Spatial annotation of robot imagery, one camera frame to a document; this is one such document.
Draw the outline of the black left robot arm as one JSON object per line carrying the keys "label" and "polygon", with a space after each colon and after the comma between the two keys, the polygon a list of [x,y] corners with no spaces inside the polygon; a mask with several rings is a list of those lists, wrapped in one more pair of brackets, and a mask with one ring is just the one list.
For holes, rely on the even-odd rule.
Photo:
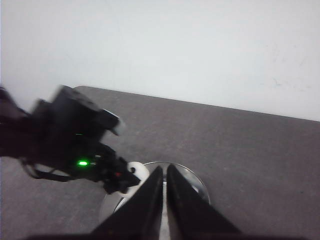
{"label": "black left robot arm", "polygon": [[63,85],[51,102],[38,100],[32,112],[0,89],[0,155],[19,160],[34,179],[102,182],[108,194],[126,193],[141,180],[128,162],[101,142],[119,135],[123,120],[84,94]]}

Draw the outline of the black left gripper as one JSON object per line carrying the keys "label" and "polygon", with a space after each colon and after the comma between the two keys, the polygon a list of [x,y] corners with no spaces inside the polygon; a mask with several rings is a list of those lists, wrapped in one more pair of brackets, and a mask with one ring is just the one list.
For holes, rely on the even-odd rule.
{"label": "black left gripper", "polygon": [[102,182],[108,194],[127,193],[130,187],[139,185],[129,163],[107,145],[85,142],[73,149],[70,175],[77,179]]}

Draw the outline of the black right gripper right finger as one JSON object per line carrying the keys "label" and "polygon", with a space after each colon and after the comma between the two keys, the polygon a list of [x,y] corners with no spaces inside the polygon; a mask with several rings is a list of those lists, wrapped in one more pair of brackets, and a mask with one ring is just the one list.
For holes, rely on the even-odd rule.
{"label": "black right gripper right finger", "polygon": [[173,164],[167,168],[166,180],[171,239],[230,240],[242,235],[241,230],[201,198]]}

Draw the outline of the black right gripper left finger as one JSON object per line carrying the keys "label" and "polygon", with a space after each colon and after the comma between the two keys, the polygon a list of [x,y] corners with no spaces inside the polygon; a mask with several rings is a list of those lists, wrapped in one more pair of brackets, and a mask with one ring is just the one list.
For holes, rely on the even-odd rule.
{"label": "black right gripper left finger", "polygon": [[100,240],[158,240],[163,211],[163,170],[156,167],[137,192],[92,231]]}

